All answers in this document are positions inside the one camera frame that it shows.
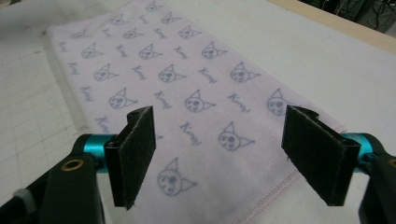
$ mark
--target cat eye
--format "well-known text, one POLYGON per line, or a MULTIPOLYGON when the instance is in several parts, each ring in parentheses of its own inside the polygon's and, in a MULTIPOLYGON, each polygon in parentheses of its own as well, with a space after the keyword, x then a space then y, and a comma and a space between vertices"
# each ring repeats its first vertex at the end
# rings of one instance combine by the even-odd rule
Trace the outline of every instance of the cat eye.
POLYGON ((171 184, 175 184, 175 183, 176 183, 176 181, 177 181, 177 179, 176 179, 176 177, 175 177, 175 176, 171 176, 171 177, 169 177, 169 183, 171 183, 171 184))

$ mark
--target cat face print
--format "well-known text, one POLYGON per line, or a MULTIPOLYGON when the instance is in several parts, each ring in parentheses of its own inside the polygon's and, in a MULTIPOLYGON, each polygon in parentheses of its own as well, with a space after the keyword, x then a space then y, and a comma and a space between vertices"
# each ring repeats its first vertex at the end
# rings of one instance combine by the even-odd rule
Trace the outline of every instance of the cat face print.
POLYGON ((227 151, 235 151, 240 147, 245 147, 251 143, 254 143, 254 140, 249 140, 247 138, 238 136, 235 133, 233 122, 231 122, 219 135, 219 143, 227 151))
POLYGON ((191 38, 195 35, 201 34, 202 32, 198 31, 193 31, 191 29, 191 26, 189 25, 188 27, 182 29, 181 31, 178 32, 178 35, 180 35, 181 38, 188 39, 191 38))
POLYGON ((196 91, 195 93, 193 93, 189 98, 186 99, 186 101, 184 102, 184 104, 186 105, 186 107, 194 113, 199 113, 205 109, 208 109, 210 107, 212 107, 214 104, 210 104, 208 102, 204 102, 201 99, 201 94, 200 91, 196 91))
POLYGON ((139 57, 144 60, 155 58, 160 55, 162 55, 162 54, 158 53, 158 52, 154 52, 154 50, 152 49, 152 44, 149 45, 148 47, 146 47, 145 49, 140 50, 140 52, 139 52, 139 57))
POLYGON ((252 79, 259 75, 260 74, 254 74, 254 73, 248 72, 245 69, 245 66, 243 63, 238 64, 235 67, 235 69, 231 72, 231 78, 237 82, 246 82, 249 79, 252 79))
POLYGON ((173 82, 183 77, 186 77, 175 73, 174 66, 172 64, 169 67, 165 68, 163 71, 161 71, 159 76, 160 76, 160 80, 163 82, 173 82))
POLYGON ((110 23, 113 25, 123 25, 125 23, 127 23, 128 21, 125 21, 123 18, 123 14, 120 14, 116 17, 114 17, 113 19, 110 20, 110 23))
POLYGON ((216 49, 214 43, 212 42, 202 50, 202 56, 207 59, 214 59, 226 52, 227 50, 216 49))
POLYGON ((177 196, 180 192, 196 186, 196 183, 181 176, 178 171, 177 158, 160 172, 157 181, 161 191, 168 196, 177 196))
POLYGON ((137 33, 136 28, 134 28, 133 30, 130 30, 130 31, 126 32, 125 34, 123 34, 122 37, 124 37, 125 39, 134 39, 141 35, 143 35, 143 34, 137 33))
POLYGON ((169 24, 169 23, 178 21, 178 20, 180 20, 180 19, 181 19, 181 18, 179 18, 179 17, 173 17, 173 16, 172 16, 172 12, 169 12, 168 14, 166 14, 166 15, 161 19, 161 22, 162 22, 163 24, 169 24))
POLYGON ((155 1, 152 1, 147 7, 146 7, 146 11, 147 12, 155 12, 158 9, 162 8, 163 6, 158 6, 155 1))
POLYGON ((113 74, 110 72, 110 64, 102 67, 101 69, 97 70, 94 74, 93 74, 93 78, 96 81, 103 81, 106 79, 110 79, 113 77, 116 77, 116 74, 113 74))
POLYGON ((268 109, 277 116, 283 116, 286 114, 287 105, 288 102, 283 99, 280 89, 277 89, 267 101, 268 109))
POLYGON ((110 97, 108 103, 115 109, 121 109, 128 105, 136 104, 137 101, 126 98, 126 88, 117 92, 114 96, 110 97))
POLYGON ((91 59, 94 58, 96 56, 102 55, 103 53, 96 51, 95 49, 95 43, 93 43, 92 45, 90 45, 89 47, 87 47, 86 49, 84 49, 81 52, 81 56, 84 59, 91 59))

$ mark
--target wooden edge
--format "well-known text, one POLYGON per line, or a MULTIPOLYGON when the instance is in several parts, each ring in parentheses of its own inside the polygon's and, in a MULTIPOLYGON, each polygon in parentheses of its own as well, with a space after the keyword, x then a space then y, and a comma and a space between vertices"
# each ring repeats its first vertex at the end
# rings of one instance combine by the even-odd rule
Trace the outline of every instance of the wooden edge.
POLYGON ((396 38, 384 35, 375 30, 345 20, 316 7, 311 7, 297 0, 268 0, 275 5, 296 12, 310 20, 317 21, 323 25, 333 28, 346 35, 353 36, 363 42, 396 54, 396 38))

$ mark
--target clamp jaw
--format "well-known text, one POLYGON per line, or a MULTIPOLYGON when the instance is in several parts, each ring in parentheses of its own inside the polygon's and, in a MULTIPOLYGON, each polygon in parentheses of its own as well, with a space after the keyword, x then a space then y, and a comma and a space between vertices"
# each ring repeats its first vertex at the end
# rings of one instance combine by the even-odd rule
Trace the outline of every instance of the clamp jaw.
POLYGON ((396 223, 396 157, 372 135, 336 133, 318 113, 288 105, 282 148, 329 206, 344 205, 353 172, 367 174, 361 223, 396 223))
POLYGON ((152 106, 127 115, 120 134, 83 134, 71 153, 0 208, 2 223, 105 223, 96 182, 108 173, 115 206, 132 207, 155 144, 152 106))

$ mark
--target black rubber pad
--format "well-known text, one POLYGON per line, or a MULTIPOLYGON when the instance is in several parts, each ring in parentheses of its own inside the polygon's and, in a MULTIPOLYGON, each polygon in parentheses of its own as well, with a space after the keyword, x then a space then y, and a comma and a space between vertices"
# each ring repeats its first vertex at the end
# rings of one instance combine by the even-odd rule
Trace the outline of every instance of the black rubber pad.
POLYGON ((155 150, 152 106, 127 116, 128 125, 105 146, 106 163, 116 206, 130 209, 155 150))
POLYGON ((288 105, 282 147, 329 206, 341 206, 361 145, 318 120, 314 111, 288 105))

